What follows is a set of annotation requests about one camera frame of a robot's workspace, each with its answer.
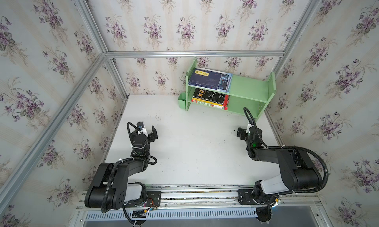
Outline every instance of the floral wallpaper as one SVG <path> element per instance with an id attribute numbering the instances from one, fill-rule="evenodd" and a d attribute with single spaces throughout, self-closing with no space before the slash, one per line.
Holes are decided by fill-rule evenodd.
<path id="1" fill-rule="evenodd" d="M 0 0 L 0 186 L 98 54 L 72 0 Z M 100 68 L 0 226 L 67 225 L 121 106 L 109 73 Z"/>
<path id="2" fill-rule="evenodd" d="M 117 58 L 117 70 L 130 94 L 179 95 L 194 58 Z M 197 58 L 197 66 L 265 80 L 278 57 Z"/>
<path id="3" fill-rule="evenodd" d="M 269 107 L 285 144 L 326 162 L 329 181 L 319 196 L 334 226 L 379 222 L 378 1 L 321 0 Z"/>
<path id="4" fill-rule="evenodd" d="M 98 52 L 71 0 L 0 0 L 0 9 L 2 185 Z"/>
<path id="5" fill-rule="evenodd" d="M 108 88 L 103 90 L 102 100 L 95 94 L 100 90 L 93 89 L 94 82 L 96 88 Z M 121 113 L 122 99 L 114 89 L 110 74 L 101 67 L 12 201 L 0 226 L 68 225 L 79 194 L 88 188 L 102 161 Z M 0 169 L 7 172 L 6 166 Z"/>
<path id="6" fill-rule="evenodd" d="M 110 51 L 283 49 L 308 1 L 87 0 Z"/>

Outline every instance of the white floor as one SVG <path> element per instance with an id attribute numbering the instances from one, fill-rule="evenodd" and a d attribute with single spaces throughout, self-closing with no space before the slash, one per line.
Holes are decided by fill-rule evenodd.
<path id="1" fill-rule="evenodd" d="M 158 160 L 147 170 L 129 177 L 129 182 L 163 185 L 249 185 L 279 174 L 277 164 L 253 161 L 246 144 L 236 137 L 245 116 L 191 104 L 188 111 L 178 106 L 177 96 L 131 95 L 117 129 L 106 162 L 130 156 L 126 123 L 144 121 L 158 139 L 150 154 Z M 267 145 L 277 145 L 265 115 L 257 122 Z"/>

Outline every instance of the metal vent grille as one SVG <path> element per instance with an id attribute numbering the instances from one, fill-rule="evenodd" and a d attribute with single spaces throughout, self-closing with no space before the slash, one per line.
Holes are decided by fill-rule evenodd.
<path id="1" fill-rule="evenodd" d="M 148 219 L 213 219 L 213 218 L 246 218 L 257 217 L 254 207 L 241 208 L 203 208 L 203 209 L 170 209 L 170 210 L 154 210 L 147 213 L 146 218 L 132 218 L 132 210 L 127 210 L 132 220 L 148 220 Z M 125 220 L 126 217 L 122 210 L 112 210 L 107 213 L 101 211 L 89 211 L 86 221 L 99 220 Z"/>

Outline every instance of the green bookshelf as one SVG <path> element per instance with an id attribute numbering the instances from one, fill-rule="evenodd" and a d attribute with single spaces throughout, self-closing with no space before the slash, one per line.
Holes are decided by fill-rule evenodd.
<path id="1" fill-rule="evenodd" d="M 192 63 L 191 67 L 186 73 L 186 106 L 185 110 L 189 109 L 189 106 L 193 103 L 192 96 L 195 92 L 197 86 L 188 85 L 188 78 L 192 75 L 194 68 L 196 67 L 196 59 Z M 223 93 L 229 95 L 228 110 L 232 113 L 245 115 L 243 112 L 243 107 L 247 107 L 253 117 L 258 120 L 263 114 L 268 103 L 274 97 L 276 93 L 275 85 L 275 74 L 272 72 L 268 77 L 267 81 L 257 80 L 248 77 L 241 77 L 233 75 L 232 83 L 230 84 L 229 93 Z"/>

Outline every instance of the book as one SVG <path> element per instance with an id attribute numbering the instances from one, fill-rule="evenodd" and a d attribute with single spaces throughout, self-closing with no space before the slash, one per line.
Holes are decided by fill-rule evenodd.
<path id="1" fill-rule="evenodd" d="M 228 93 L 232 76 L 231 73 L 218 72 L 205 68 L 195 68 L 191 77 L 188 79 L 188 85 Z"/>
<path id="2" fill-rule="evenodd" d="M 216 104 L 223 105 L 225 101 L 225 94 L 214 92 L 214 91 L 208 91 L 205 89 L 196 88 L 195 92 L 193 93 L 194 98 L 198 98 L 201 100 L 214 102 Z"/>
<path id="3" fill-rule="evenodd" d="M 227 106 L 215 105 L 215 104 L 212 104 L 212 103 L 207 102 L 207 101 L 196 100 L 195 98 L 192 98 L 192 102 L 199 103 L 199 104 L 202 104 L 202 105 L 211 106 L 211 107 L 215 107 L 215 108 L 220 108 L 220 109 L 223 109 L 223 110 L 228 110 Z"/>

